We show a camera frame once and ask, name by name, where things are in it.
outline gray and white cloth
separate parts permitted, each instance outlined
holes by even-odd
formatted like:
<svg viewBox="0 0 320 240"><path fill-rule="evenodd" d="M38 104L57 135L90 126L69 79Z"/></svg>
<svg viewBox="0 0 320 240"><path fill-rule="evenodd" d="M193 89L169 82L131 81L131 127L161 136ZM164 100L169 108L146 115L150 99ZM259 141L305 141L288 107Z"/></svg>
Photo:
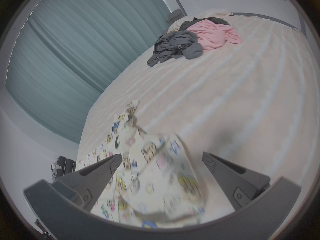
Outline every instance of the gray and white cloth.
<svg viewBox="0 0 320 240"><path fill-rule="evenodd" d="M146 62L153 67L158 62L164 62L169 58L185 56L186 59L194 59L203 54L201 44L198 43L197 34L190 31L173 31L162 35L154 44L153 55Z"/></svg>

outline clothing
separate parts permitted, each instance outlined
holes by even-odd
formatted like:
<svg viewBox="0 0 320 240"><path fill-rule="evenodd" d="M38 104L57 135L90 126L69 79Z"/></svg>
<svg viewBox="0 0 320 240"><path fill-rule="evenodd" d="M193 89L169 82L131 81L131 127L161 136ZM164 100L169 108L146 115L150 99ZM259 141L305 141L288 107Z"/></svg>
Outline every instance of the clothing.
<svg viewBox="0 0 320 240"><path fill-rule="evenodd" d="M233 44L241 44L242 38L233 26L215 24L210 20L202 20L188 28L197 34L198 42L204 51L221 47L226 41Z"/></svg>
<svg viewBox="0 0 320 240"><path fill-rule="evenodd" d="M224 19L221 19L221 18L214 18L214 17L202 18L202 19L193 18L193 21L185 21L185 22L183 22L182 25L180 26L179 30L186 30L187 28L189 28L193 24L196 24L197 22L200 22L200 21L203 21L203 20L209 20L209 21L211 21L213 23L216 23L216 24L223 24L223 25L228 25L229 26L229 23L227 21L225 21Z"/></svg>
<svg viewBox="0 0 320 240"><path fill-rule="evenodd" d="M81 169L122 154L122 164L91 213L138 227L196 224L204 212L203 200L183 146L175 134L150 135L134 126L138 104L132 101L115 115L106 140L78 161Z"/></svg>
<svg viewBox="0 0 320 240"><path fill-rule="evenodd" d="M202 46L198 43L196 34L190 31L173 31L164 34L155 42L153 55L147 61L147 65L153 67L158 62L164 62L169 58L185 56L193 59L201 56Z"/></svg>

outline curtain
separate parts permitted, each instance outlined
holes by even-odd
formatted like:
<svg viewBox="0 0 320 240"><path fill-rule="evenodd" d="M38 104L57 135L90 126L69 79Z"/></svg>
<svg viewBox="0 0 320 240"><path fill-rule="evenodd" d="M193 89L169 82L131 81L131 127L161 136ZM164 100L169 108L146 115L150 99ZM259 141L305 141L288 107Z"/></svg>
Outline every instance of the curtain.
<svg viewBox="0 0 320 240"><path fill-rule="evenodd" d="M163 0L41 0L17 38L6 88L37 122L79 143L91 106L168 28Z"/></svg>

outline bed sheet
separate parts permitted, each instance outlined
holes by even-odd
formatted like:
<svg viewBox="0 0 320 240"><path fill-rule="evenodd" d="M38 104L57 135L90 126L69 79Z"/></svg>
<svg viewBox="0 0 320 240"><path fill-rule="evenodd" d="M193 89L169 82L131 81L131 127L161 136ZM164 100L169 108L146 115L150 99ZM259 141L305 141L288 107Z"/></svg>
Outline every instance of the bed sheet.
<svg viewBox="0 0 320 240"><path fill-rule="evenodd" d="M225 18L243 38L196 59L150 68L151 47L126 68L89 111L77 160L106 138L114 115L139 100L137 126L175 133L202 190L210 221L234 211L202 163L209 152L301 184L319 153L319 67L299 30L268 19Z"/></svg>

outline striped bed sheet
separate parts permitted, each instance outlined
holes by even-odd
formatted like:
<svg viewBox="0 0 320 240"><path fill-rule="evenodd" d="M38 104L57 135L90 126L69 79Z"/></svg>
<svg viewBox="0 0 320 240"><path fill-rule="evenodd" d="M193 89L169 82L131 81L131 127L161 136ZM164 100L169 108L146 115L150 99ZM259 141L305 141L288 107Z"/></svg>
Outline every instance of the striped bed sheet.
<svg viewBox="0 0 320 240"><path fill-rule="evenodd" d="M298 207L320 164L319 67L299 30L259 17L224 19L242 44L150 68L151 47L130 64L90 109L77 160L105 140L115 114L138 100L137 126L180 137L208 221L234 209L202 163L203 151L267 174L271 184L285 176L302 185Z"/></svg>

